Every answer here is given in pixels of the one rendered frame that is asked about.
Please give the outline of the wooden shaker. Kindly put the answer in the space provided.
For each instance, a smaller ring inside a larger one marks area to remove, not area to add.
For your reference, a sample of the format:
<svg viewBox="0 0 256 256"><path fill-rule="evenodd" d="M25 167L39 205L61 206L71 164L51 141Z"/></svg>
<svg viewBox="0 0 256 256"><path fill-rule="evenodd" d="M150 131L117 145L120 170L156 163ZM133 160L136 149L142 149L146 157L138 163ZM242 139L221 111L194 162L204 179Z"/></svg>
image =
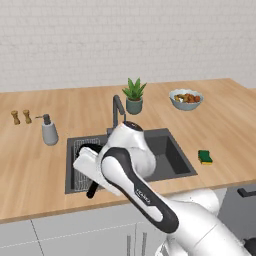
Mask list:
<svg viewBox="0 0 256 256"><path fill-rule="evenodd" d="M32 119L30 118L30 111L28 109L23 110L23 114L25 116L25 121L27 124L32 123Z"/></svg>
<svg viewBox="0 0 256 256"><path fill-rule="evenodd" d="M15 125L19 125L20 124L20 120L19 120L19 117L18 117L18 111L17 110L12 110L11 111L11 115L13 116L14 124Z"/></svg>

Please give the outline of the pale blue bowl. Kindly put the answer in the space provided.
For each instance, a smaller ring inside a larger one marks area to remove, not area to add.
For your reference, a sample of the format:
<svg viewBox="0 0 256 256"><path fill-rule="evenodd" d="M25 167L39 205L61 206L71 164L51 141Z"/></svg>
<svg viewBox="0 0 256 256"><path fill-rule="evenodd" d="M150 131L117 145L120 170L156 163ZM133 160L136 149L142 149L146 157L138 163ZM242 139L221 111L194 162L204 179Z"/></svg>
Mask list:
<svg viewBox="0 0 256 256"><path fill-rule="evenodd" d="M186 93L193 94L194 96L199 96L200 101L198 103L181 103L181 102L177 102L174 99L175 95L186 94ZM196 109L204 100L204 96L201 93L191 90L191 89L175 89L169 93L169 98L175 108L177 108L179 110L183 110L183 111L191 111L191 110Z"/></svg>

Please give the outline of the dark grey sink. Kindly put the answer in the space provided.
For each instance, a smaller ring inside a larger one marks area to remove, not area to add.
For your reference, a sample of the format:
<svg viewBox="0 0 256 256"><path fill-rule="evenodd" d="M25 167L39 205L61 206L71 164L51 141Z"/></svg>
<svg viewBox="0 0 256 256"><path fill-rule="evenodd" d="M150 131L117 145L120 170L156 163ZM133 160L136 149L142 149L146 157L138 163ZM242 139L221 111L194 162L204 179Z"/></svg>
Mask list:
<svg viewBox="0 0 256 256"><path fill-rule="evenodd" d="M147 182L176 179L196 175L195 169L167 128L146 130L145 140L156 158L154 173ZM74 189L74 142L79 139L98 138L101 146L107 142L106 135L94 135L67 139L65 193L78 193Z"/></svg>

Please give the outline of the pale grey cupboard door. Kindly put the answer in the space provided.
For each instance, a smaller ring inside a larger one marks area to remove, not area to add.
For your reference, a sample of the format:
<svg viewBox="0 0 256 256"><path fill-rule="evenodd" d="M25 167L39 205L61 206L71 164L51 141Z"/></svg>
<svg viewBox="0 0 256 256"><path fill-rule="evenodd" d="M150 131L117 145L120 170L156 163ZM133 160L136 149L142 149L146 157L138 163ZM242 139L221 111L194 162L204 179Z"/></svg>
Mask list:
<svg viewBox="0 0 256 256"><path fill-rule="evenodd" d="M0 256L43 256L30 220L0 224Z"/></svg>
<svg viewBox="0 0 256 256"><path fill-rule="evenodd" d="M34 219L44 256L126 256L137 211L130 205Z"/></svg>
<svg viewBox="0 0 256 256"><path fill-rule="evenodd" d="M151 223L138 222L136 224L135 256L141 256L143 232L147 233L145 256L155 256L155 252L164 242L166 234Z"/></svg>

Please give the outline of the black pan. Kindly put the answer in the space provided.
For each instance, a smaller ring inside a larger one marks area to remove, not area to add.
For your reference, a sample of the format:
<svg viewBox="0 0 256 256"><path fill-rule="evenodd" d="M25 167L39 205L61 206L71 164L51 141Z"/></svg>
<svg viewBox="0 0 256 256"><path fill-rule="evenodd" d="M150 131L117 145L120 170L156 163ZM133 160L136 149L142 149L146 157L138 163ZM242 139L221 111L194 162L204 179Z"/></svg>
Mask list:
<svg viewBox="0 0 256 256"><path fill-rule="evenodd" d="M83 144L80 149L79 156L73 163L73 167L87 176L91 181L91 185L87 191L87 197L93 198L99 185L103 180L100 172L97 170L96 158L102 149L101 145Z"/></svg>

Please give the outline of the orange and yellow food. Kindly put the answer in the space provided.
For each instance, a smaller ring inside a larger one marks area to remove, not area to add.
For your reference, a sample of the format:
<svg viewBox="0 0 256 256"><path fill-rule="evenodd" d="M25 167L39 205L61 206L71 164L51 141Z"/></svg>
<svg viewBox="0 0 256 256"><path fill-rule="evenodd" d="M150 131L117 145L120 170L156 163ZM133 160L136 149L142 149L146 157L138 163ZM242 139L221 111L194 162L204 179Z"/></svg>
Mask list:
<svg viewBox="0 0 256 256"><path fill-rule="evenodd" d="M200 101L199 96L194 96L193 94L177 94L174 96L177 102L181 103L198 103Z"/></svg>

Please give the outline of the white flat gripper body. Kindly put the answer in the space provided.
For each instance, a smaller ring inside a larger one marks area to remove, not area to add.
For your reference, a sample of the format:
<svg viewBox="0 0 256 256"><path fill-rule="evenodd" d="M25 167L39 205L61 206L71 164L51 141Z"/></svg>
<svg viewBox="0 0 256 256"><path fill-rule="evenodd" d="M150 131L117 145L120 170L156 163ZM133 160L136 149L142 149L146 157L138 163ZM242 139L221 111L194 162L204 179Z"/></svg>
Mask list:
<svg viewBox="0 0 256 256"><path fill-rule="evenodd" d="M81 146L77 152L77 158L73 162L73 167L104 189L116 196L120 196L121 192L113 185L109 184L101 173L97 161L101 149L101 146Z"/></svg>

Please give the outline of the green plant in grey pot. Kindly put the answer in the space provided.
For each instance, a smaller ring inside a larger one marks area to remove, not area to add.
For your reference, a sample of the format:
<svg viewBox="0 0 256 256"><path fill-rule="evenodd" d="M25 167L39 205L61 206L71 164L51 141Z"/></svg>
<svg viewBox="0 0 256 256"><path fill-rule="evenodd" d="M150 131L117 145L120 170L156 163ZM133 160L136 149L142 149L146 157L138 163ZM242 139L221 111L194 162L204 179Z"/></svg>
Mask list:
<svg viewBox="0 0 256 256"><path fill-rule="evenodd" d="M129 114L137 115L142 111L145 87L146 84L141 84L140 79L136 82L128 79L128 87L123 89L123 93L126 95L126 110Z"/></svg>

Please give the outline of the dark grey tap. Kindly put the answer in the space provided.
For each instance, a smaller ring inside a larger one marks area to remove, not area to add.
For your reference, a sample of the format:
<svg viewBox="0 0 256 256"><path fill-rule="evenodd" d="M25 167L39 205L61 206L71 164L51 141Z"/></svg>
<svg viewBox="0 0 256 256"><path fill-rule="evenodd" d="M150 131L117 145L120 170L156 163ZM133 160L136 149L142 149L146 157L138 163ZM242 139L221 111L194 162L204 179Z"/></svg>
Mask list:
<svg viewBox="0 0 256 256"><path fill-rule="evenodd" d="M126 112L118 95L113 96L113 125L107 129L107 135L110 135L118 125L118 115L126 119Z"/></svg>

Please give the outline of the grey soap dispenser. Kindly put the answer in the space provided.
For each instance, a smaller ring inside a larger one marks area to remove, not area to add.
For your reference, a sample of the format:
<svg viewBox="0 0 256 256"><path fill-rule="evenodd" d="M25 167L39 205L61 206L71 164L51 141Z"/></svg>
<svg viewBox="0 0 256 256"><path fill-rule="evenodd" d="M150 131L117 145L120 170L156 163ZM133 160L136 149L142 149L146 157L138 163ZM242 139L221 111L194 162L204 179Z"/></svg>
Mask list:
<svg viewBox="0 0 256 256"><path fill-rule="evenodd" d="M56 145L59 140L59 136L54 122L51 120L49 114L44 114L41 118L43 119L42 138L44 143L48 146Z"/></svg>

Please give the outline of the grey dishwasher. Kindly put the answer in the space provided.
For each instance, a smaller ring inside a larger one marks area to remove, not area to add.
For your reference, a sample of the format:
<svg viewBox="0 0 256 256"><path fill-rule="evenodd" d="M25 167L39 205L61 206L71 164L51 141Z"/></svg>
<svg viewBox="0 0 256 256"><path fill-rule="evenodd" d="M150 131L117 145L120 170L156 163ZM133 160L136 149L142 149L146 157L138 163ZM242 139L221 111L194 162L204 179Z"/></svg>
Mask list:
<svg viewBox="0 0 256 256"><path fill-rule="evenodd" d="M256 183L229 187L224 197L218 218L256 256L256 196L242 198L237 190L256 191Z"/></svg>

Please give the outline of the green and yellow sponge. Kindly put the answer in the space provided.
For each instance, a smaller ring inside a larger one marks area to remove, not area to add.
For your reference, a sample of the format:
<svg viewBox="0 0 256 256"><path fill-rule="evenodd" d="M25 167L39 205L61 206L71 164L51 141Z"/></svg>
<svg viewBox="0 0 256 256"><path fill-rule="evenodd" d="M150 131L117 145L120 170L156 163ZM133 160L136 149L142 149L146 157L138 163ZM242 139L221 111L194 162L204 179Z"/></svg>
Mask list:
<svg viewBox="0 0 256 256"><path fill-rule="evenodd" d="M213 160L210 157L210 152L208 150L199 150L198 160L200 161L201 164L204 165L211 165L213 163Z"/></svg>

